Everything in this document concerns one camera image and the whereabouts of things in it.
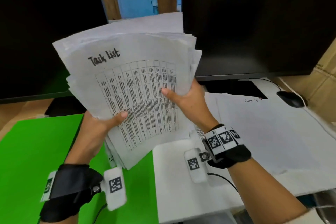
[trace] stack of papers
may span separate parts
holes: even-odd
[[[111,166],[130,169],[156,145],[189,138],[190,122],[161,94],[186,94],[202,52],[182,13],[113,22],[53,43],[69,90],[97,118],[128,117],[105,140]]]
[[[268,99],[206,92],[205,100],[216,120],[232,127],[252,157],[271,174],[320,166],[292,125]],[[199,146],[204,134],[199,128],[196,132],[191,137]]]

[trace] person's left hand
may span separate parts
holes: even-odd
[[[65,164],[89,164],[99,152],[107,133],[118,126],[127,117],[127,112],[121,112],[110,120],[99,120],[86,111],[78,136]]]

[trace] green board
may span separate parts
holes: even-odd
[[[82,115],[18,122],[0,142],[0,223],[37,223],[40,202],[51,171],[63,163]],[[90,166],[103,173],[110,169],[104,148]],[[157,224],[153,155],[150,152],[130,171],[124,170],[127,203],[104,209],[96,224]],[[105,194],[99,193],[81,208],[80,224],[91,224]]]

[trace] black mouse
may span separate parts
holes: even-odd
[[[293,92],[282,90],[278,91],[276,94],[291,107],[300,108],[305,106],[302,99]]]

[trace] person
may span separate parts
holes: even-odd
[[[195,79],[186,95],[180,96],[165,88],[162,89],[162,93],[175,102],[184,115],[204,133],[219,124],[205,103],[202,86]],[[123,122],[126,117],[127,112],[122,112],[111,120],[98,120],[86,112],[78,137],[65,163],[88,164],[99,152],[108,131]],[[323,223],[314,209],[308,210],[253,158],[234,164],[228,171],[255,224]],[[78,223],[78,213],[57,222],[57,224],[75,223]]]

